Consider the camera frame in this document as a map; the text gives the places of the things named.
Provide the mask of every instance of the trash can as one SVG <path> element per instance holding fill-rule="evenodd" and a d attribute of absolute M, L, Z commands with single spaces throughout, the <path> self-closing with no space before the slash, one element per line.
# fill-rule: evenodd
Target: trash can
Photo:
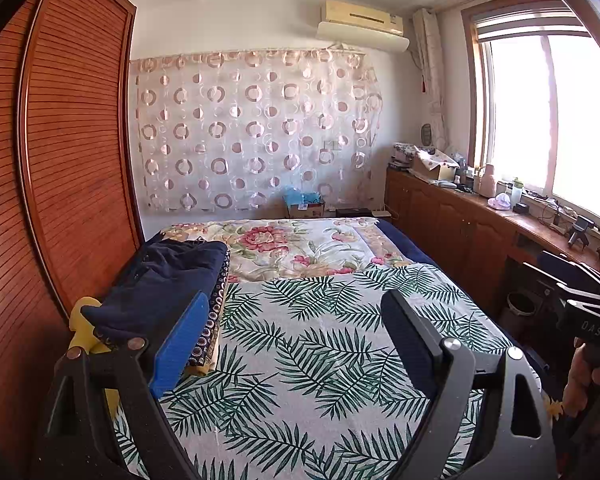
<path fill-rule="evenodd" d="M 500 314 L 498 324 L 512 338 L 518 339 L 536 313 L 536 304 L 527 293 L 517 290 L 507 294 L 507 306 Z"/>

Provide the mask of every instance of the sheer curtain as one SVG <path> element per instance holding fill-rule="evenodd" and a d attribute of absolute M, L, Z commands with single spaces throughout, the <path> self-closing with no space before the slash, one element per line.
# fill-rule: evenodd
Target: sheer curtain
<path fill-rule="evenodd" d="M 368 56 L 335 49 L 212 52 L 132 62 L 146 204 L 267 208 L 294 186 L 327 205 L 371 200 L 382 96 Z"/>
<path fill-rule="evenodd" d="M 444 73 L 440 30 L 435 14 L 427 9 L 417 10 L 413 15 L 413 26 L 418 42 L 420 66 L 426 90 L 424 123 L 430 123 L 433 144 L 439 150 L 446 150 L 449 144 L 443 115 Z"/>

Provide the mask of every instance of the hand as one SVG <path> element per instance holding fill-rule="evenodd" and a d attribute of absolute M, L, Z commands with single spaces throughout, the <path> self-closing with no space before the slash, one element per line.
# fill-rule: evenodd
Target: hand
<path fill-rule="evenodd" d="M 569 378 L 562 396 L 564 412 L 569 416 L 578 415 L 587 406 L 587 388 L 592 379 L 600 386 L 600 367 L 592 371 L 582 355 L 585 343 L 576 338 L 573 345 L 576 347 L 576 351 L 571 361 Z"/>

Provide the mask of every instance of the louvered wooden door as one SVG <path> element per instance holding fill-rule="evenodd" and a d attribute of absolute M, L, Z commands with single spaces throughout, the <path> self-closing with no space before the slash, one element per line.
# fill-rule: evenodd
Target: louvered wooden door
<path fill-rule="evenodd" d="M 25 474 L 68 312 L 139 243 L 126 0 L 28 0 L 0 34 L 0 453 Z"/>
<path fill-rule="evenodd" d="M 127 0 L 43 0 L 24 59 L 26 196 L 67 310 L 103 294 L 138 246 L 122 144 L 134 10 Z"/>

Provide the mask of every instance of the bed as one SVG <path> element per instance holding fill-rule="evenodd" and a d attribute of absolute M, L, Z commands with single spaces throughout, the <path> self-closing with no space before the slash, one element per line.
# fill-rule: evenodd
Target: bed
<path fill-rule="evenodd" d="M 165 237 L 222 240 L 230 284 L 216 370 L 160 405 L 202 478 L 385 478 L 429 399 L 413 387 L 379 315 L 397 289 L 444 336 L 499 354 L 509 339 L 413 243 L 373 219 L 179 224 Z M 445 473 L 460 468 L 482 394 L 466 407 Z M 114 422 L 147 477 L 123 406 Z"/>

